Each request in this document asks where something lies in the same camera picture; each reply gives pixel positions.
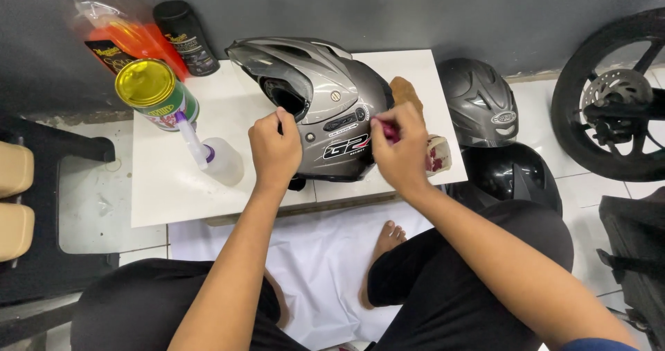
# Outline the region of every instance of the bare foot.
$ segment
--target bare foot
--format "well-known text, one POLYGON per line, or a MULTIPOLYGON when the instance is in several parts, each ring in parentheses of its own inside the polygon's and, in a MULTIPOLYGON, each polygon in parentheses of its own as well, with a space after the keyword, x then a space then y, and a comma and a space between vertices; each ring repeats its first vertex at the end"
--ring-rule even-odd
POLYGON ((361 291, 358 294, 358 298, 360 299, 363 308, 369 310, 374 309, 374 306, 370 303, 369 297, 367 296, 367 275, 369 274, 373 263, 381 257, 381 255, 404 242, 406 242, 406 233, 402 230, 402 227, 396 227, 395 222, 392 220, 386 221, 383 225, 383 229, 381 229, 381 233, 378 235, 378 239, 376 240, 376 246, 374 247, 372 258, 370 264, 367 266, 365 277, 362 279, 361 291))
POLYGON ((284 292, 282 291, 282 287, 279 286, 275 278, 268 272, 266 269, 265 272, 263 273, 265 276, 265 279, 270 282, 270 285, 273 287, 273 290, 275 291, 275 295, 277 296, 277 302, 279 303, 279 321, 277 322, 277 327, 280 329, 284 329, 287 324, 289 323, 290 320, 290 313, 289 313, 289 307, 287 306, 287 299, 284 297, 284 292))

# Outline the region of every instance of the gold can lid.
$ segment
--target gold can lid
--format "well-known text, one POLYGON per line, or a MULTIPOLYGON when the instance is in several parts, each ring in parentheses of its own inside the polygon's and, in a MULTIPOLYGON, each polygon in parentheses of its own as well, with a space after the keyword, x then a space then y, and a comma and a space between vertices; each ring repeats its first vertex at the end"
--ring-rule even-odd
POLYGON ((134 60, 116 77, 116 92, 130 107, 149 107, 171 95, 176 75, 164 62, 155 59, 134 60))

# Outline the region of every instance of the motorcycle wheel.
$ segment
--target motorcycle wheel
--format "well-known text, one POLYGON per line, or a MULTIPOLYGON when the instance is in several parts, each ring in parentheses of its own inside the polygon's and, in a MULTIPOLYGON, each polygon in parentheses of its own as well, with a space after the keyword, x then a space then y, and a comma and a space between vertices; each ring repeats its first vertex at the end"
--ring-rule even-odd
MULTIPOLYGON (((643 133, 632 137, 632 151, 627 155, 603 150, 586 134, 590 126, 580 117, 580 96, 585 92, 585 83, 598 77, 595 69, 603 58, 641 41, 650 41, 651 46, 633 70, 644 74, 665 46, 665 8, 625 17, 592 34, 561 71, 552 99, 552 125, 563 150, 582 167, 618 181, 665 179, 665 149, 645 154, 643 133)), ((655 93, 663 95, 659 89, 654 89, 655 93)))

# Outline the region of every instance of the blue sleeve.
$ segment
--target blue sleeve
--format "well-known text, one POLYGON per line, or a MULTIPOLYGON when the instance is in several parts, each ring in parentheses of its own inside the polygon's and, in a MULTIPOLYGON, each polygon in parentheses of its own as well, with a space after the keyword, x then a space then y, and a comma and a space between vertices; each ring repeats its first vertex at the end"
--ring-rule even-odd
POLYGON ((566 343, 561 351, 639 351, 636 348, 614 340, 583 338, 566 343))

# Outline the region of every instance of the person's left hand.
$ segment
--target person's left hand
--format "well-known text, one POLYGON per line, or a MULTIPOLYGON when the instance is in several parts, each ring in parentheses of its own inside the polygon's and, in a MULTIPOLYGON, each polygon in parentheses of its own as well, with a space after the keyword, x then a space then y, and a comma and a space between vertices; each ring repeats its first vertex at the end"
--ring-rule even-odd
POLYGON ((257 120, 248 134, 256 170, 255 186, 278 186, 286 191, 303 159, 303 146, 293 115, 278 107, 275 112, 257 120), (283 134, 277 132, 279 123, 283 134))

